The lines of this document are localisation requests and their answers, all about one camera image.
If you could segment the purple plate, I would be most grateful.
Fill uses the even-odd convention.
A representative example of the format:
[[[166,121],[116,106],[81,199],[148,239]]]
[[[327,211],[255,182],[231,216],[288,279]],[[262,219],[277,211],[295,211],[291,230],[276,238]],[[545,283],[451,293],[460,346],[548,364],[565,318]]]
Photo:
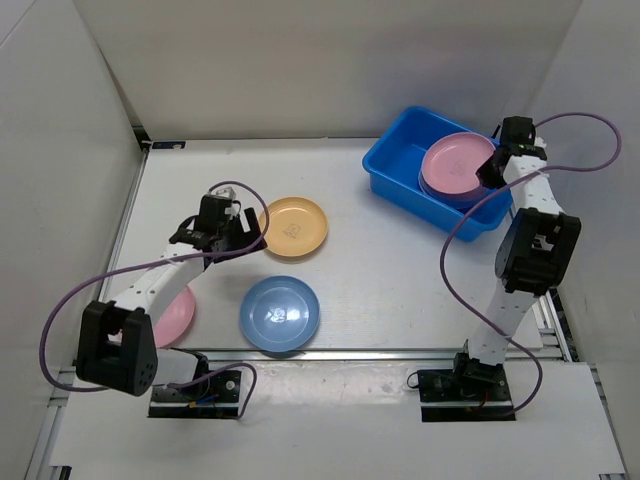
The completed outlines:
[[[428,195],[456,210],[468,210],[489,194],[489,190],[483,186],[479,186],[472,191],[461,194],[447,194],[439,192],[427,184],[422,174],[418,175],[418,183],[421,191],[425,195]]]

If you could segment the orange plate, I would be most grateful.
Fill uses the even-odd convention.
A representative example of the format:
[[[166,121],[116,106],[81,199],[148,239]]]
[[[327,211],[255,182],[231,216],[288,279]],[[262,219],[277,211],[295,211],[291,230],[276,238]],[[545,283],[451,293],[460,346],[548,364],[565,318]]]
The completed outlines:
[[[297,260],[318,250],[326,240],[329,223],[325,212],[304,197],[284,197],[267,207],[269,227],[265,241],[267,252],[275,257]],[[265,211],[259,216],[259,226],[266,226]]]

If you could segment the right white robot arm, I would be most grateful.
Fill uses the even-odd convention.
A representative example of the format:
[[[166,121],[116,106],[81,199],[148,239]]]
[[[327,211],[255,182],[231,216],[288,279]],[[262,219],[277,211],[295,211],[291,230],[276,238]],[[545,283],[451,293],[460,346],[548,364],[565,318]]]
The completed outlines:
[[[545,167],[546,160],[533,120],[507,117],[498,147],[476,176],[496,190]],[[482,324],[466,341],[449,375],[450,390],[464,400],[499,381],[509,340],[537,298],[562,281],[581,231],[580,220],[563,212],[546,177],[514,186],[511,196],[516,213],[496,254],[497,287],[486,313],[492,324]]]

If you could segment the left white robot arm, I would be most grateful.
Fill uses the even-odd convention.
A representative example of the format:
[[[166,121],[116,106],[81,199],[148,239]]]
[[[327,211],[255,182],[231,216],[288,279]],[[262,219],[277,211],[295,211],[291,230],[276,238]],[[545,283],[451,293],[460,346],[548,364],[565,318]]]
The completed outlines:
[[[140,396],[153,386],[204,397],[211,377],[200,354],[162,349],[154,327],[170,304],[210,265],[266,248],[252,208],[224,195],[206,194],[196,215],[183,221],[160,258],[123,292],[83,311],[76,359],[79,379]]]

